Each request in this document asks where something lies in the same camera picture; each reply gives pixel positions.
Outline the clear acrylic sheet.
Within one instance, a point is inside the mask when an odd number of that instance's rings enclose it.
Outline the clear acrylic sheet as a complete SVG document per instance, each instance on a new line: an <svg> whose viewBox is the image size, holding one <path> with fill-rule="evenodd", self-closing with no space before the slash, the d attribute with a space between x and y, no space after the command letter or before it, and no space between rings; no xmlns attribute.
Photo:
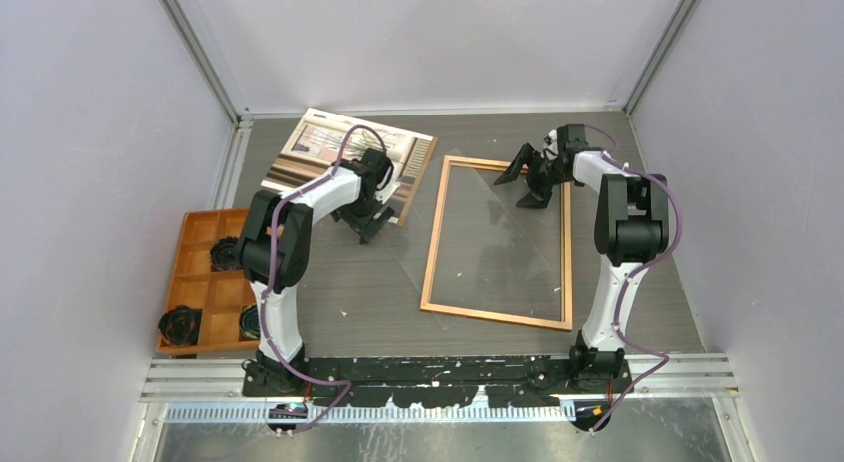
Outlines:
<svg viewBox="0 0 844 462"><path fill-rule="evenodd" d="M443 159L428 165L403 226L387 237L415 289L415 307L443 330L463 320L419 309ZM516 208L528 192L523 179L495 185L501 174L454 167L441 226L432 301L520 316L559 320L560 186L545 209Z"/></svg>

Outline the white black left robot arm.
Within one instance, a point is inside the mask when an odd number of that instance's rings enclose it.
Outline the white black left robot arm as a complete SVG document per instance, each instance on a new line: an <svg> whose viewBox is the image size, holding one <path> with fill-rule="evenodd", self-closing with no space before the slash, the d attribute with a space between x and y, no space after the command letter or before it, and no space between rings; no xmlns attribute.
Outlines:
<svg viewBox="0 0 844 462"><path fill-rule="evenodd" d="M304 342L297 292L309 264L314 226L329 217L347 224L366 244L394 216L388 200L396 188L392 160L370 148L297 188L253 196L235 255L257 303L256 361L268 368L267 383L278 394L295 395L305 380L312 381L299 364Z"/></svg>

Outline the orange wooden picture frame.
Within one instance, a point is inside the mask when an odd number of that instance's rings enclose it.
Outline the orange wooden picture frame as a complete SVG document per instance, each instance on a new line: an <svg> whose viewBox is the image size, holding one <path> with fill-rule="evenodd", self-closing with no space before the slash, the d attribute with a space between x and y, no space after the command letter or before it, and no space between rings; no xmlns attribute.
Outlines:
<svg viewBox="0 0 844 462"><path fill-rule="evenodd" d="M445 314L459 317L466 317L478 320L486 320L498 323L522 325L535 328L572 331L574 327L573 314L573 263L572 263L572 222L571 222L571 183L560 185L560 315L559 320L544 319L533 316L520 316L508 313L493 312L481 309L470 309L453 305L434 303L431 299L433 294L434 278L436 275L438 249L441 239L441 226L444 218L447 202L448 185L450 172L454 167L469 168L482 171L503 172L508 164L500 160L446 155L443 159L442 171L439 180L437 202L435 206L434 221L431 232L431 239L426 260L425 275L421 288L421 300L419 309L421 311Z"/></svg>

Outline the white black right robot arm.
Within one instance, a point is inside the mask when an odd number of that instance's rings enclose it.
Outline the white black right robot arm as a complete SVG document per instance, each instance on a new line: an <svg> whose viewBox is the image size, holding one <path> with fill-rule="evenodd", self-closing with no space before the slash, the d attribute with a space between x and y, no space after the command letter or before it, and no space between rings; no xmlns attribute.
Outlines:
<svg viewBox="0 0 844 462"><path fill-rule="evenodd" d="M650 267L670 248L669 195L664 177L621 163L587 140L585 124L551 131L540 147L523 144L496 179L522 176L528 192L519 208L544 209L555 187L588 187L598 195L593 241L600 274L592 308L569 352L568 379L593 392L617 379L625 361L626 328L635 295Z"/></svg>

